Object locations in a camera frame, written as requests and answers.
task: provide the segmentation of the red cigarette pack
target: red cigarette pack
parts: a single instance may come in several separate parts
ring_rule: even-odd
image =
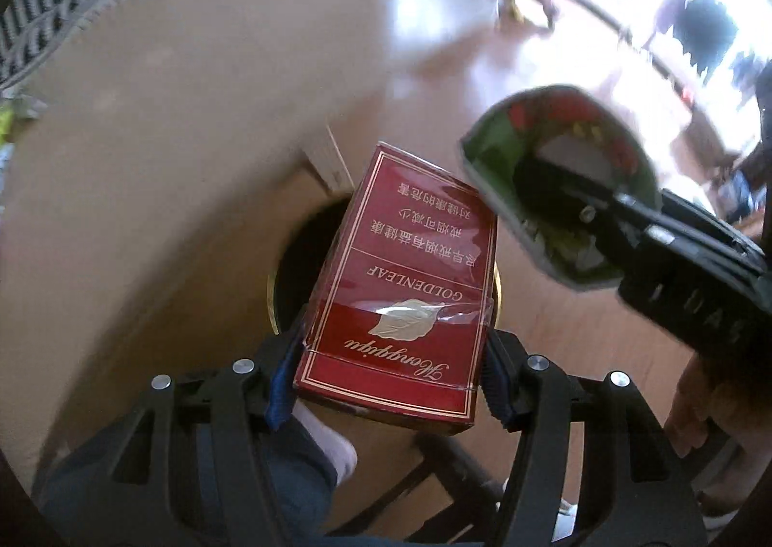
[[[495,251],[474,188],[377,145],[310,300],[299,393],[415,429],[471,426]]]

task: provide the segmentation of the red object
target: red object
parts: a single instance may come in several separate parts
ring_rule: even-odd
[[[512,105],[510,110],[507,111],[507,115],[510,117],[512,127],[514,127],[516,131],[524,132],[530,128],[530,123],[526,116],[526,106],[522,103],[515,103]]]
[[[689,109],[694,108],[694,92],[692,92],[688,87],[683,87],[681,90],[681,101],[683,102],[686,107]]]
[[[611,162],[626,175],[638,172],[638,155],[633,146],[622,137],[615,137],[607,149]]]
[[[548,103],[547,118],[559,122],[597,122],[600,112],[592,101],[573,92],[555,92]]]
[[[495,250],[476,190],[379,144],[311,298],[296,388],[418,429],[472,425]]]

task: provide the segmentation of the round table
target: round table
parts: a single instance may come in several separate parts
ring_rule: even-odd
[[[49,110],[3,196],[0,447],[22,484],[224,214],[306,159],[325,177],[329,120],[495,17],[496,0],[125,0],[73,34],[32,79]]]

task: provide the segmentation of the person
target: person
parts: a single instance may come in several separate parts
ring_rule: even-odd
[[[647,51],[651,46],[651,42],[654,41],[657,33],[665,35],[665,33],[676,24],[676,20],[678,20],[678,17],[686,8],[686,1],[687,0],[662,0],[654,15],[654,24],[651,35],[646,42],[643,43],[642,49],[644,51]]]
[[[737,376],[722,362],[693,357],[684,370],[665,422],[678,456],[701,447],[713,419],[739,443],[718,478],[698,494],[711,538],[736,514],[772,460],[772,384],[763,376]],[[61,536],[76,532],[84,492],[116,433],[108,427],[78,449],[46,485],[41,511]],[[405,547],[377,536],[326,536],[323,525],[333,493],[357,466],[354,446],[297,401],[292,416],[265,439],[264,457],[285,525],[296,547]],[[558,514],[553,540],[573,531],[576,506]],[[464,547],[482,547],[466,543]]]
[[[710,538],[733,519],[772,461],[772,385],[766,376],[694,356],[678,381],[665,435],[679,457],[699,449],[711,419],[738,443],[717,478],[697,494]]]
[[[772,188],[772,60],[768,60],[756,79],[756,103],[761,120],[761,159],[764,182]],[[772,209],[764,212],[764,253],[772,255]]]
[[[740,92],[740,102],[737,104],[737,111],[745,107],[746,103],[752,99],[756,93],[756,79],[758,79],[766,62],[750,51],[747,55],[739,52],[730,64],[732,70],[732,87]]]

